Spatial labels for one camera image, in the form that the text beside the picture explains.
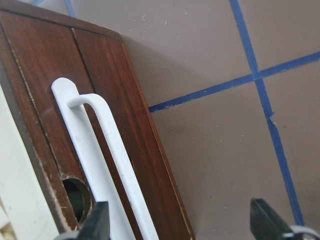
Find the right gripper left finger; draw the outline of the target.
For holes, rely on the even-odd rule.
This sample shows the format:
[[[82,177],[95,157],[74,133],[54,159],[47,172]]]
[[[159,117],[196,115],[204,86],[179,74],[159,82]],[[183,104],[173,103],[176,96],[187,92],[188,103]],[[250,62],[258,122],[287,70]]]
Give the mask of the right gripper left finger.
[[[109,202],[96,202],[80,230],[61,233],[57,240],[110,240]]]

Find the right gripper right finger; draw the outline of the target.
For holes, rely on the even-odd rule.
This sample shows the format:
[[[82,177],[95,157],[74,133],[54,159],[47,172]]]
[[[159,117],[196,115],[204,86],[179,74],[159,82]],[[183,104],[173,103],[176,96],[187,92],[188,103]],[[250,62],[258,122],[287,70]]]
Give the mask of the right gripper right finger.
[[[250,231],[256,240],[318,240],[315,230],[288,225],[262,198],[250,200]]]

